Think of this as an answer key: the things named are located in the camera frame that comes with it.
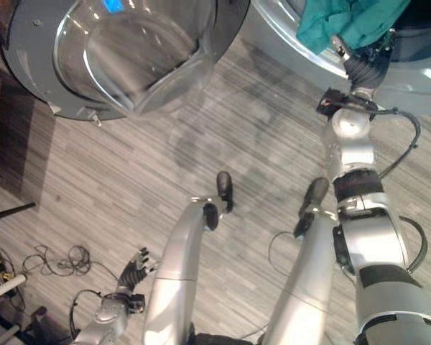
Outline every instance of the black joint band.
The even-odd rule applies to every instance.
[[[422,287],[405,269],[394,264],[364,267],[359,271],[359,275],[364,289],[379,282],[406,282]]]
[[[355,170],[333,182],[335,197],[338,202],[352,196],[370,193],[382,193],[383,185],[376,171]]]

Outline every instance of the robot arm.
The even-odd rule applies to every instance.
[[[144,310],[144,295],[133,295],[133,291],[149,272],[144,266],[147,255],[147,249],[143,248],[128,262],[115,292],[103,297],[93,320],[76,336],[72,345],[110,345],[125,331],[129,316]]]
[[[339,37],[333,37],[333,45],[348,69],[352,53]],[[407,269],[399,217],[389,205],[368,138],[370,113],[376,110],[370,100],[383,78],[366,70],[370,81],[364,83],[359,70],[355,86],[351,72],[353,95],[329,90],[318,111],[329,117],[323,143],[338,201],[335,254],[357,280],[360,334],[355,344],[431,344],[431,297]]]

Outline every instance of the power cord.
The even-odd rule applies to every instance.
[[[409,155],[409,153],[413,149],[417,148],[417,142],[418,142],[418,139],[420,138],[420,135],[422,133],[422,125],[420,124],[420,122],[418,121],[418,119],[415,115],[408,113],[407,111],[399,110],[396,107],[394,107],[393,109],[389,109],[389,110],[370,111],[370,110],[358,108],[355,106],[349,106],[348,104],[340,103],[340,102],[334,103],[333,105],[339,106],[341,108],[357,111],[359,113],[369,114],[369,115],[371,115],[372,119],[374,119],[378,115],[401,115],[401,116],[405,117],[406,119],[408,119],[410,121],[410,123],[412,124],[412,126],[414,127],[415,136],[413,137],[412,141],[410,142],[409,147],[406,149],[406,151],[401,156],[399,156],[399,158],[397,160],[395,160],[392,164],[390,164],[390,166],[388,166],[382,172],[380,172],[380,174],[379,174],[380,179],[385,178],[395,167],[397,167]]]
[[[80,290],[77,292],[77,294],[75,295],[75,297],[72,300],[72,304],[70,305],[70,310],[69,310],[69,331],[70,331],[70,337],[71,337],[72,341],[74,341],[75,338],[77,337],[78,333],[80,333],[80,330],[75,327],[75,321],[73,319],[73,314],[75,312],[75,307],[78,305],[77,300],[83,293],[90,293],[92,295],[99,297],[101,300],[103,298],[103,296],[100,292],[96,292],[96,291],[91,290],[91,289],[84,289],[84,290]]]
[[[284,271],[281,271],[275,264],[274,264],[274,262],[273,262],[273,259],[272,259],[272,247],[273,247],[273,243],[274,243],[274,241],[276,241],[276,239],[278,238],[278,237],[280,237],[280,236],[282,236],[282,235],[284,235],[284,234],[289,234],[289,235],[291,235],[291,236],[294,236],[294,234],[291,232],[291,231],[280,231],[280,232],[277,232],[275,235],[273,235],[273,237],[272,237],[272,239],[270,240],[270,243],[268,244],[268,263],[270,264],[270,266],[272,267],[272,269],[273,270],[275,270],[276,272],[278,272],[280,275],[283,275],[283,276],[285,276],[285,277],[289,277],[289,274],[287,274],[286,272],[284,272]],[[345,270],[345,268],[344,267],[340,267],[340,269],[341,269],[341,271],[342,271],[342,273],[343,273],[343,275],[345,276],[345,277],[347,277],[348,278],[348,280],[351,282],[351,284],[354,286],[354,287],[356,287],[356,284],[355,284],[355,282],[353,281],[353,279],[351,279],[351,277],[348,275],[348,273],[346,272],[346,270]]]
[[[404,216],[399,216],[399,219],[405,223],[412,225],[418,231],[420,237],[422,238],[420,250],[418,251],[418,254],[415,257],[414,261],[412,261],[407,268],[407,272],[409,274],[412,274],[418,267],[420,267],[420,265],[425,260],[426,254],[428,252],[428,240],[422,226],[419,225],[416,221]]]
[[[90,272],[93,265],[98,265],[104,268],[116,282],[118,281],[118,277],[107,266],[101,262],[92,261],[90,252],[83,246],[72,246],[67,253],[67,257],[58,259],[48,259],[50,252],[54,254],[54,251],[48,246],[41,244],[35,246],[34,249],[37,253],[28,255],[22,262],[22,272],[24,274],[39,268],[42,275],[57,275],[58,277],[82,276]],[[40,262],[29,267],[29,262],[36,259]]]

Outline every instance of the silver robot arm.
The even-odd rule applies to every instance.
[[[339,37],[332,43],[348,70],[352,52]],[[389,54],[389,47],[384,51]],[[384,192],[368,138],[370,113],[376,110],[370,100],[383,80],[383,68],[353,78],[348,73],[352,95],[330,90],[318,107],[329,117],[323,143],[338,200],[335,254],[356,276],[356,345],[431,345],[431,296],[410,275],[399,217]]]
[[[371,99],[389,64],[389,43],[375,65],[354,56],[341,38],[332,39],[352,80],[351,95],[329,90],[318,106],[329,117],[323,144],[340,224],[319,203],[300,215],[304,243],[261,345],[320,344],[335,258],[332,236],[338,263],[357,279],[355,344],[431,344],[431,297],[410,275],[399,217],[389,205],[369,139],[377,110]]]
[[[126,329],[129,316],[145,307],[143,295],[133,295],[134,288],[148,274],[144,263],[148,251],[143,248],[128,262],[114,293],[104,296],[91,322],[80,331],[72,345],[110,345]]]
[[[143,345],[183,345],[192,331],[203,234],[233,207],[230,175],[217,176],[218,195],[193,198],[167,242],[147,308]]]

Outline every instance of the clothing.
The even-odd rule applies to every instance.
[[[377,41],[389,30],[410,0],[307,0],[297,38],[319,54],[339,34],[353,49]]]

